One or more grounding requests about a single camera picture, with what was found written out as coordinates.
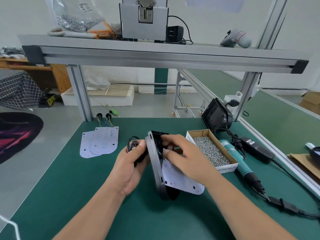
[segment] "checkered cloth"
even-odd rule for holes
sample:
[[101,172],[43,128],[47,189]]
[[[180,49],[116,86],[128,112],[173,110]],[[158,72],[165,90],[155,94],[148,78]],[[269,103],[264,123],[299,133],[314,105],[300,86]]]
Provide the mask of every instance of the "checkered cloth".
[[0,70],[0,105],[12,109],[38,107],[41,93],[25,71]]

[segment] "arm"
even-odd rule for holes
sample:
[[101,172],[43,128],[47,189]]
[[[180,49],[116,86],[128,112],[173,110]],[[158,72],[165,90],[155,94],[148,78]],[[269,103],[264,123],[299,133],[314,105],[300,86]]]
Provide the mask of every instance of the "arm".
[[145,141],[138,142],[129,153],[126,147],[122,149],[105,183],[53,240],[106,238],[123,200],[136,188],[150,162],[145,158],[134,167],[134,161],[146,150]]
[[196,145],[181,135],[162,140],[171,149],[163,150],[164,157],[207,188],[237,240],[296,239],[226,180]]

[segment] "wooden desk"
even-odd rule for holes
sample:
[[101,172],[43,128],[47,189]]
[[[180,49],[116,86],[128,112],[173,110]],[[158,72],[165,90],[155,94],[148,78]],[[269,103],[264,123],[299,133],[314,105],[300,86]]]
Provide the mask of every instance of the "wooden desk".
[[66,65],[50,64],[50,66],[29,65],[27,59],[0,58],[0,69],[14,69],[24,71],[52,71],[55,82],[60,94],[71,88],[70,79],[68,76]]

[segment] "electric screwdriver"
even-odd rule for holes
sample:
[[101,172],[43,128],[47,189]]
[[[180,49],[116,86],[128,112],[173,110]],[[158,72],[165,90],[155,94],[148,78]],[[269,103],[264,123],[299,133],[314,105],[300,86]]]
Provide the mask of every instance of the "electric screwdriver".
[[245,181],[257,192],[265,195],[265,189],[257,175],[244,162],[242,155],[227,140],[220,140],[221,145],[238,161],[237,170],[241,173]]

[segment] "cardboard box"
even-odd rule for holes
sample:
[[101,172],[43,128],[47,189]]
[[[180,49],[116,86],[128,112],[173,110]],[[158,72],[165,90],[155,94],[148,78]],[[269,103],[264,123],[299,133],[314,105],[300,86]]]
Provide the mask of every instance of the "cardboard box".
[[186,132],[186,138],[188,141],[191,141],[193,144],[197,145],[195,141],[192,139],[193,137],[198,137],[198,136],[207,136],[210,138],[210,140],[220,149],[221,153],[229,160],[231,164],[229,165],[224,165],[224,166],[219,166],[216,167],[216,169],[220,173],[228,173],[228,172],[233,172],[237,166],[238,162],[236,159],[234,159],[233,156],[226,150],[226,148],[221,145],[220,141],[213,135],[213,133],[209,129],[201,129],[201,130],[189,130]]
[[299,106],[320,115],[320,92],[307,92]]

